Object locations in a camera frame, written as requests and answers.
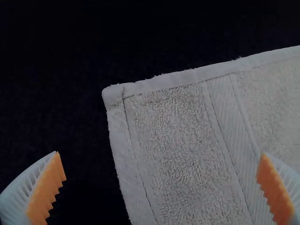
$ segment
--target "white towel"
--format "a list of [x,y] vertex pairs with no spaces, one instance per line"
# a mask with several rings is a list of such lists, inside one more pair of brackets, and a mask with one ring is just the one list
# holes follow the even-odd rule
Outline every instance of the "white towel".
[[133,225],[274,224],[260,151],[299,171],[300,46],[103,90]]

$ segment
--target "towel hem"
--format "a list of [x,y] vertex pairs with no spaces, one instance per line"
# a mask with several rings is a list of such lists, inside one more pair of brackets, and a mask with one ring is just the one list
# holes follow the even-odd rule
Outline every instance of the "towel hem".
[[[249,70],[268,63],[276,63],[280,60],[287,60],[299,56],[300,45],[263,52],[233,61],[163,74],[160,76],[155,76],[149,80],[137,81],[135,83],[115,84],[103,89],[102,98],[106,108],[109,109],[122,99],[136,94],[198,83],[235,72]],[[122,96],[118,95],[120,93],[120,89],[123,89]]]

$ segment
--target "dark fabric surface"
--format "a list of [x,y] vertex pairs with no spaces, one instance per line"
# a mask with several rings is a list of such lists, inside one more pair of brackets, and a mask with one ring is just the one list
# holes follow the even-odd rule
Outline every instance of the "dark fabric surface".
[[3,0],[0,191],[58,151],[67,181],[48,224],[130,224],[102,89],[300,45],[299,14],[282,1],[214,4]]

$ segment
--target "towel stitching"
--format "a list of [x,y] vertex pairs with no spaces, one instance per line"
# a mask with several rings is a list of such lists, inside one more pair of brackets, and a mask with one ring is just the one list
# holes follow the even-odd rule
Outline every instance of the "towel stitching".
[[239,107],[239,112],[240,114],[242,115],[242,119],[243,119],[243,122],[245,124],[245,130],[247,132],[247,136],[250,140],[250,144],[251,144],[251,149],[254,153],[254,155],[256,156],[256,159],[258,160],[259,159],[259,150],[258,150],[258,147],[257,147],[257,144],[255,142],[255,138],[253,137],[253,134],[251,132],[251,125],[249,124],[249,121],[246,119],[246,113],[244,111],[244,106],[242,105],[242,102],[240,100],[240,96],[239,94],[237,93],[237,87],[236,87],[236,83],[234,82],[234,84],[232,83],[232,77],[233,74],[229,75],[229,80],[230,80],[230,84],[231,84],[231,87],[232,87],[232,90],[233,90],[233,94],[234,94],[234,97],[236,99],[236,102],[237,102],[237,105]]
[[[207,93],[208,93],[209,101],[210,101],[210,103],[211,103],[211,102],[212,102],[212,100],[211,100],[211,95],[210,95],[210,92],[209,92],[209,90],[208,90],[208,84],[207,84],[207,82],[204,82],[204,83],[206,84],[206,89],[207,89]],[[242,196],[244,197],[244,203],[245,203],[245,205],[246,205],[246,207],[247,207],[247,210],[248,210],[248,212],[249,212],[249,216],[250,216],[250,218],[251,218],[252,224],[254,224],[254,221],[253,221],[253,219],[252,219],[252,216],[251,216],[251,213],[250,213],[249,207],[248,207],[248,205],[247,205],[247,202],[246,202],[246,197],[245,197],[245,194],[244,194],[244,192],[243,192],[243,190],[242,190],[242,186],[241,186],[241,183],[240,183],[240,179],[239,179],[239,177],[238,177],[238,175],[237,175],[237,171],[236,171],[236,169],[235,169],[235,166],[233,165],[233,160],[232,160],[231,154],[229,153],[229,150],[228,150],[227,144],[226,144],[226,142],[225,142],[225,137],[224,137],[224,134],[223,134],[223,133],[222,133],[222,131],[221,131],[221,128],[220,128],[219,121],[218,121],[218,119],[217,119],[217,117],[216,117],[216,114],[215,114],[215,109],[214,109],[214,105],[213,105],[213,104],[211,104],[211,107],[212,107],[212,110],[213,110],[213,116],[214,116],[214,118],[215,118],[215,121],[216,121],[216,123],[217,123],[217,129],[219,129],[219,133],[221,134],[221,137],[219,137],[220,135],[218,135],[218,134],[216,133],[216,130],[215,130],[216,137],[222,138],[222,140],[223,140],[223,143],[224,143],[223,145],[225,145],[225,148],[226,148],[226,149],[227,149],[227,151],[228,151],[228,155],[229,155],[229,158],[230,158],[230,161],[231,161],[231,164],[232,164],[233,170],[234,170],[234,172],[235,172],[235,175],[236,175],[236,180],[237,180],[237,182],[238,182],[238,184],[239,184],[239,186],[240,186],[240,193],[241,193],[241,194],[242,194]],[[217,141],[218,141],[218,143],[219,143],[220,147],[222,148],[222,144],[220,143],[220,140],[219,140],[219,138],[217,138]]]
[[128,133],[129,133],[130,144],[131,144],[131,148],[132,148],[133,155],[134,155],[134,158],[135,158],[135,164],[136,164],[137,170],[138,170],[138,172],[139,172],[140,179],[141,179],[141,181],[142,181],[142,187],[143,187],[143,189],[144,189],[144,191],[145,191],[145,195],[146,195],[148,204],[149,204],[150,209],[151,209],[151,211],[152,211],[152,213],[153,213],[153,217],[154,217],[156,223],[159,224],[159,223],[158,223],[158,220],[157,220],[157,218],[156,218],[156,216],[155,216],[155,213],[154,213],[154,211],[153,211],[153,208],[152,208],[152,206],[151,206],[149,197],[148,197],[148,195],[147,195],[147,191],[146,191],[146,188],[145,188],[144,181],[143,181],[143,179],[142,179],[141,171],[140,171],[140,168],[139,168],[138,163],[137,163],[135,151],[134,151],[134,148],[133,148],[133,143],[132,143],[132,140],[131,140],[131,133],[130,133],[129,124],[128,124],[128,117],[127,117],[127,112],[126,112],[125,102],[124,102],[124,99],[122,99],[122,100],[123,100],[123,105],[124,105],[124,113],[125,113],[126,123],[127,123],[127,127],[128,127]]

